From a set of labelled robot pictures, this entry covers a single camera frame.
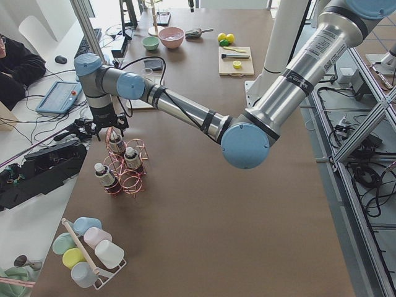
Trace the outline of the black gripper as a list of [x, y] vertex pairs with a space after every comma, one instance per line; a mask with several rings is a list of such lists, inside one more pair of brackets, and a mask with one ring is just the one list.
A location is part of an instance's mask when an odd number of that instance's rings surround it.
[[93, 123], [95, 125], [94, 134], [98, 141], [100, 139], [100, 131], [106, 127], [117, 128], [121, 136], [124, 135], [124, 130], [129, 127], [126, 115], [124, 113], [116, 114], [113, 106], [105, 106], [102, 108], [90, 107], [93, 116]]

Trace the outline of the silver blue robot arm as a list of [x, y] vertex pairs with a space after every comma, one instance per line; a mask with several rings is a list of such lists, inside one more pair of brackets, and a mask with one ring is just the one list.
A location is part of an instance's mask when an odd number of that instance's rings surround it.
[[348, 49], [395, 11], [394, 1], [330, 1], [318, 27], [257, 103], [237, 118], [223, 116], [137, 74], [103, 65], [99, 56], [78, 56], [74, 67], [97, 129], [127, 128], [115, 113], [112, 95], [142, 100], [200, 129], [221, 145], [227, 162], [250, 169], [260, 165], [278, 140], [280, 127]]

